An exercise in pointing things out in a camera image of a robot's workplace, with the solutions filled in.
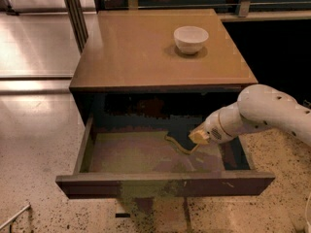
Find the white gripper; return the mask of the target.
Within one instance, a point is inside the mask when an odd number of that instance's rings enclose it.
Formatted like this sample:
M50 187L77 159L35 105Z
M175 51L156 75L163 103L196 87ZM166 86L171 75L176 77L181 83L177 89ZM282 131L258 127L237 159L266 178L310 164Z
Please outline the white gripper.
M208 145L210 140L218 144L229 142L244 133L246 125L237 103L233 103L207 116L203 128L204 130L193 130L189 134L194 144Z

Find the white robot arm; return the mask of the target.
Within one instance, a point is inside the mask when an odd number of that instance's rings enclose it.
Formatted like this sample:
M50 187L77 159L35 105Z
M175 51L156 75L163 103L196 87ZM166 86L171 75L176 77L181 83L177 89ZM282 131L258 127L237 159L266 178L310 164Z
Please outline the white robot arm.
M254 84L244 88L236 102L207 116L189 137L199 145L222 144L240 135L269 128L283 130L311 145L311 111L287 93Z

